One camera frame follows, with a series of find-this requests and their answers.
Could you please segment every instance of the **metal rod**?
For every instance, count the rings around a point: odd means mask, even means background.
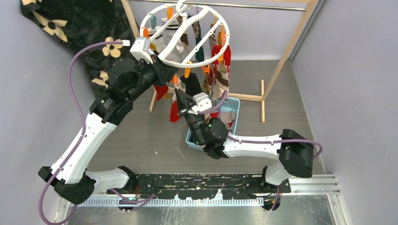
[[[170,3],[176,4],[177,1],[169,0],[130,0],[130,1],[143,1],[143,2],[158,2],[158,3]],[[291,7],[277,7],[277,6],[250,6],[250,5],[237,5],[227,3],[208,3],[208,2],[184,2],[187,5],[203,5],[203,6],[220,6],[220,7],[232,7],[232,8],[254,8],[254,9],[271,9],[271,10],[283,10],[283,11],[298,11],[305,12],[305,8],[291,8]]]

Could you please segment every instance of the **cable connector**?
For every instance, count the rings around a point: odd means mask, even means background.
[[[130,40],[122,40],[123,46],[130,46]]]

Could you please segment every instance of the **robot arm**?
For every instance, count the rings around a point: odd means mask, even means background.
[[[280,185],[291,176],[312,177],[314,146],[308,143],[292,142],[288,139],[305,139],[290,129],[282,134],[265,137],[244,137],[229,134],[229,130],[219,118],[205,121],[203,112],[212,107],[205,93],[193,97],[175,89],[180,116],[184,116],[191,130],[194,142],[205,145],[204,152],[212,158],[237,156],[264,157],[277,160],[263,172],[265,182],[272,186]]]
[[[86,168],[102,142],[133,109],[133,102],[152,85],[165,85],[177,72],[177,68],[163,64],[149,50],[147,38],[136,39],[130,52],[139,60],[123,59],[114,63],[108,71],[110,88],[96,97],[86,117],[86,133],[74,154],[51,182],[54,190],[73,204],[81,204],[91,194],[116,188],[133,191],[136,176],[125,166],[111,171],[89,172]],[[60,168],[81,137],[76,135],[66,152],[51,166],[39,170],[39,176],[48,181]]]

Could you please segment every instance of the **gray wall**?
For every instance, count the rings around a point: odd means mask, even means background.
[[[398,3],[331,0],[293,62],[355,225],[397,224]]]
[[[302,3],[280,3],[259,0],[195,0],[196,2],[229,3],[255,6],[300,7]],[[131,1],[131,8],[138,24],[160,3]],[[301,12],[277,11],[249,8],[212,7],[225,19],[231,33],[230,46],[234,60],[275,60],[280,59],[294,29],[302,15]],[[196,8],[188,12],[196,14]],[[156,14],[158,25],[160,19],[166,17],[166,10]],[[200,21],[202,36],[210,30],[214,16],[208,14]],[[190,49],[195,46],[192,29],[188,29]],[[208,42],[204,45],[205,56],[209,57],[211,50]]]
[[[0,7],[0,224],[43,224],[37,172],[61,156],[81,127],[67,85],[72,55],[21,15],[19,1]],[[77,64],[73,84],[87,112],[93,96],[82,71]],[[50,216],[56,194],[47,193]]]

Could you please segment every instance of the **teal clothespin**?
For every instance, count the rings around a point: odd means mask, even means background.
[[[155,15],[152,15],[152,18],[151,18],[151,28],[152,28],[152,30],[154,30],[156,28],[156,16]]]

